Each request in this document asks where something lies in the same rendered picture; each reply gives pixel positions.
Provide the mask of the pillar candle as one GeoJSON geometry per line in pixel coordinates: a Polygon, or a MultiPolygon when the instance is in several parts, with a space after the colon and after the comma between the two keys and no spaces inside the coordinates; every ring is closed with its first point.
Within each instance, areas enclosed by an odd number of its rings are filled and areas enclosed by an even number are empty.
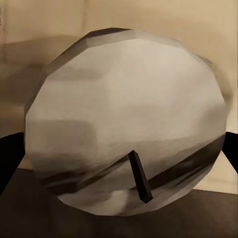
{"type": "Polygon", "coordinates": [[[211,66],[180,40],[112,27],[44,69],[24,107],[24,149],[63,203],[132,216],[182,198],[209,174],[227,116],[211,66]]]}

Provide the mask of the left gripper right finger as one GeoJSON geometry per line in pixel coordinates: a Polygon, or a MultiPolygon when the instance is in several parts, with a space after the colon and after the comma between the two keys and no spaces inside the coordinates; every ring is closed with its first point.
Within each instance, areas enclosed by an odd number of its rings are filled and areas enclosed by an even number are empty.
{"type": "Polygon", "coordinates": [[[226,132],[223,153],[228,158],[236,172],[238,173],[238,134],[226,132]]]}

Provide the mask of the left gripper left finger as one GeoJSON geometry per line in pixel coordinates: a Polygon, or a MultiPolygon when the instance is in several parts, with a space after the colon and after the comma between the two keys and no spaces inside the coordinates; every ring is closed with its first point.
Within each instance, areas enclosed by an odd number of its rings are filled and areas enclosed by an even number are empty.
{"type": "Polygon", "coordinates": [[[0,138],[0,196],[25,154],[23,132],[0,138]]]}

